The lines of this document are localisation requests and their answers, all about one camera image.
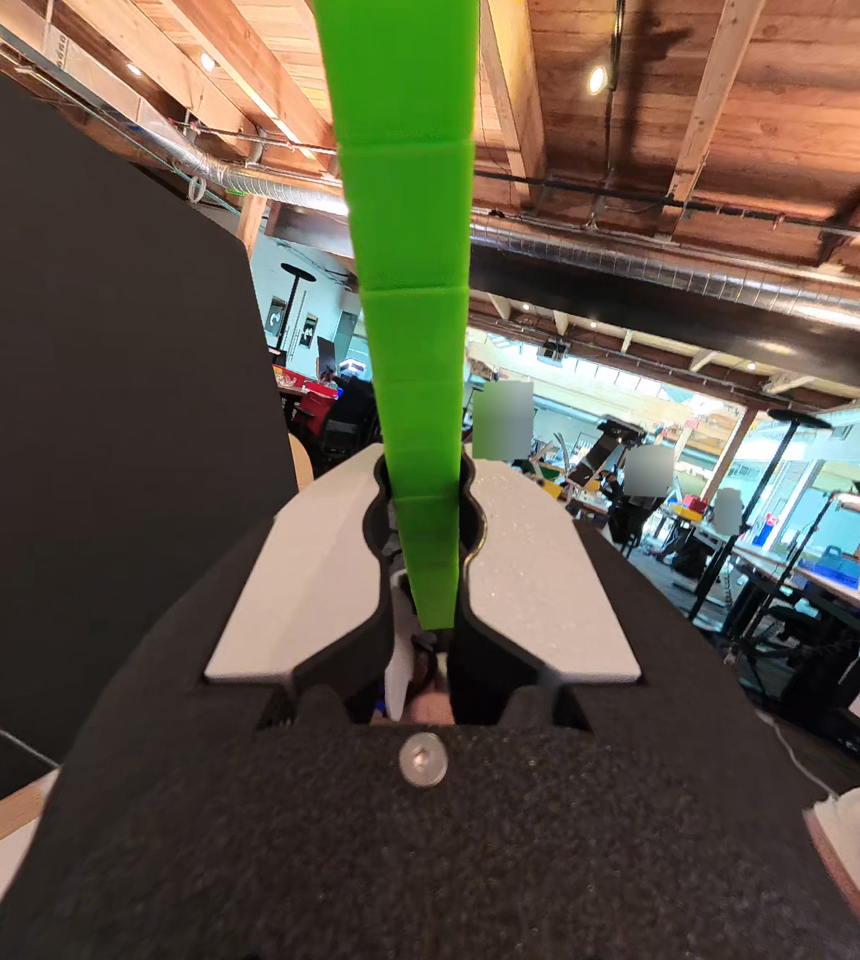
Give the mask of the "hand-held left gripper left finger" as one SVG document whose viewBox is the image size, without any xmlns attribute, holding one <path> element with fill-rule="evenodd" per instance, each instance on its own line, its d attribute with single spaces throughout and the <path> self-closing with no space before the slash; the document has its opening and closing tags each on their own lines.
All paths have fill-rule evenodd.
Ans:
<svg viewBox="0 0 860 960">
<path fill-rule="evenodd" d="M 205 667 L 219 684 L 368 687 L 394 652 L 384 446 L 314 480 L 271 523 Z"/>
</svg>

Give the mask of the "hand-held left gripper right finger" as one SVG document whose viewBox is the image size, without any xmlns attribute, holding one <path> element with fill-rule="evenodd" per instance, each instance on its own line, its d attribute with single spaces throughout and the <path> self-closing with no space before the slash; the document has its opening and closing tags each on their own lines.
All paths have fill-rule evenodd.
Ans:
<svg viewBox="0 0 860 960">
<path fill-rule="evenodd" d="M 464 458 L 471 521 L 460 571 L 461 638 L 484 674 L 556 685 L 629 685 L 640 664 L 566 509 L 505 462 Z"/>
</svg>

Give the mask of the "lime green segmented stick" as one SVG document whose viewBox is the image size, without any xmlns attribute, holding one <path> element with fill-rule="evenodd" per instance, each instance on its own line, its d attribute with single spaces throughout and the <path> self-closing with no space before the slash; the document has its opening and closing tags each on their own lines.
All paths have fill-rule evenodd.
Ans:
<svg viewBox="0 0 860 960">
<path fill-rule="evenodd" d="M 479 4 L 314 4 L 384 456 L 421 627 L 453 626 Z"/>
</svg>

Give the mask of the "black board with wooden rim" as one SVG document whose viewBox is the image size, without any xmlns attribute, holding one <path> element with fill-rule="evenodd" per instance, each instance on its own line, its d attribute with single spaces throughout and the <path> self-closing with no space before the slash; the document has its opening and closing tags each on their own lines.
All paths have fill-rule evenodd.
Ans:
<svg viewBox="0 0 860 960">
<path fill-rule="evenodd" d="M 63 762 L 297 490 L 242 244 L 0 73 L 0 728 Z"/>
</svg>

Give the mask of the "silver air duct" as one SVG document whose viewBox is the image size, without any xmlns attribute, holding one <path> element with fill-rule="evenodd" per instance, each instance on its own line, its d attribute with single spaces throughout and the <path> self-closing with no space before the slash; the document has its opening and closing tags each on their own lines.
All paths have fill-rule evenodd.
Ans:
<svg viewBox="0 0 860 960">
<path fill-rule="evenodd" d="M 346 220 L 348 207 L 320 189 L 286 183 L 279 175 L 247 163 L 221 161 L 182 136 L 165 118 L 153 115 L 137 130 L 173 160 L 210 184 L 282 205 Z M 860 332 L 860 289 L 842 280 L 778 270 L 759 259 L 741 261 L 707 251 L 682 250 L 639 237 L 553 229 L 527 218 L 499 217 L 480 209 L 470 214 L 472 244 L 649 282 L 724 302 Z"/>
</svg>

